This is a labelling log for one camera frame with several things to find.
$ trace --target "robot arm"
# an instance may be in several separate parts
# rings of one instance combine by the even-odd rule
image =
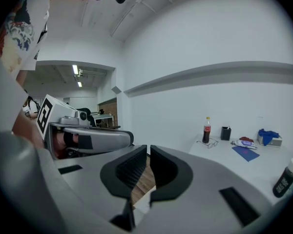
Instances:
[[[78,147],[67,149],[82,154],[113,152],[133,143],[131,132],[92,127],[85,112],[78,111],[50,95],[43,101],[37,127],[44,140],[44,147],[51,152],[54,159],[53,133],[58,130],[79,135]]]

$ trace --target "eyeglasses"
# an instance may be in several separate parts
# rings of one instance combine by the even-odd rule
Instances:
[[[218,144],[218,141],[217,140],[215,140],[215,139],[212,139],[212,140],[214,140],[215,142],[214,143],[209,143],[209,144],[206,144],[206,143],[203,143],[203,142],[201,142],[201,141],[197,141],[197,142],[201,142],[202,144],[204,144],[204,145],[206,145],[207,147],[208,147],[208,149],[210,149],[210,148],[212,148],[213,146],[217,146],[217,144]]]

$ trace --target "wooden floor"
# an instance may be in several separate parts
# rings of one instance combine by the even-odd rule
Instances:
[[[155,186],[155,178],[150,167],[150,157],[146,158],[146,169],[141,175],[137,185],[131,192],[132,205],[142,198]]]

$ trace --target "blue cloth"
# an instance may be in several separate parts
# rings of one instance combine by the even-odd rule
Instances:
[[[263,144],[267,146],[272,138],[279,138],[279,134],[273,131],[265,131],[264,129],[258,131],[258,135],[263,137]]]
[[[246,147],[235,146],[232,149],[241,155],[247,162],[250,162],[252,159],[255,159],[259,156],[259,154]]]

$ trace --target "blue paper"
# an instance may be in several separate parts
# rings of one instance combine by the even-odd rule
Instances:
[[[241,155],[247,162],[250,162],[252,159],[255,159],[259,156],[259,154],[253,152],[251,149],[242,147],[242,146],[235,146],[234,149],[239,155]]]

